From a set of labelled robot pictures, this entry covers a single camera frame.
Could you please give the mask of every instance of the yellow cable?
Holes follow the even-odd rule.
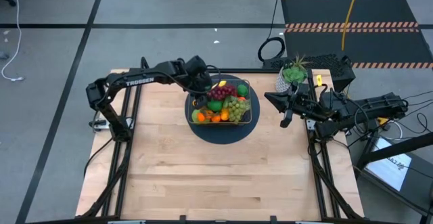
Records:
[[[344,23],[344,30],[343,30],[343,38],[341,40],[341,50],[344,51],[344,40],[346,39],[346,28],[347,23],[349,22],[350,13],[352,12],[353,3],[355,3],[355,0],[352,0],[349,7],[349,12],[347,12],[346,22]]]

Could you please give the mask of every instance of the wooden table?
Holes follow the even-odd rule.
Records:
[[[331,85],[329,70],[314,70]],[[304,121],[294,115],[287,129],[283,114],[263,96],[275,91],[276,74],[234,74],[248,79],[260,101],[260,118],[246,138],[216,145],[195,136],[185,119],[186,93],[176,85],[143,86],[133,150],[124,193],[122,219],[226,219],[279,221],[320,219]],[[124,91],[112,103],[120,112]],[[131,93],[129,113],[132,111]],[[97,133],[92,152],[111,137]],[[343,133],[336,139],[346,143]],[[336,142],[327,145],[337,189],[360,215],[361,201],[349,152]],[[83,214],[106,186],[114,144],[89,165],[76,213]],[[323,185],[328,216],[329,194]],[[110,213],[114,213],[115,198]]]

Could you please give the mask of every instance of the white paper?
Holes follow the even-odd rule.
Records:
[[[391,144],[385,139],[380,138],[376,142],[374,151],[388,146],[391,146]],[[407,167],[404,166],[409,166],[411,161],[412,159],[406,154],[399,154],[398,156],[369,163],[366,169],[395,190],[400,191],[407,174]]]

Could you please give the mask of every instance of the white cable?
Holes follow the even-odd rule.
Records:
[[[5,78],[5,79],[9,79],[10,81],[12,81],[12,82],[15,82],[15,81],[23,81],[24,80],[24,77],[18,77],[18,78],[9,78],[8,76],[6,76],[5,75],[5,69],[6,69],[6,67],[7,66],[9,66],[9,64],[11,64],[12,63],[12,61],[15,59],[15,57],[18,55],[18,52],[19,52],[19,50],[20,50],[20,45],[21,45],[21,35],[22,35],[22,32],[21,32],[21,28],[20,28],[20,1],[19,0],[16,0],[16,26],[18,27],[18,32],[20,33],[20,36],[18,37],[18,45],[17,45],[17,47],[16,47],[16,51],[15,51],[15,54],[14,54],[14,56],[11,58],[11,60],[9,60],[8,62],[7,62],[7,64],[6,65],[4,65],[4,67],[1,69],[1,76],[3,76],[3,78]]]
[[[396,140],[396,141],[401,140],[403,138],[403,130],[401,129],[400,124],[394,120],[390,120],[390,123],[394,123],[398,127],[398,129],[400,130],[400,137],[398,137],[396,139],[391,139],[391,138],[384,137],[384,136],[381,136],[381,137],[384,137],[385,139],[388,139],[388,140]]]

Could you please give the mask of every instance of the red grapes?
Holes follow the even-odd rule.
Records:
[[[222,87],[216,86],[208,92],[208,97],[210,99],[224,100],[228,95],[237,95],[236,88],[233,85],[224,85]]]

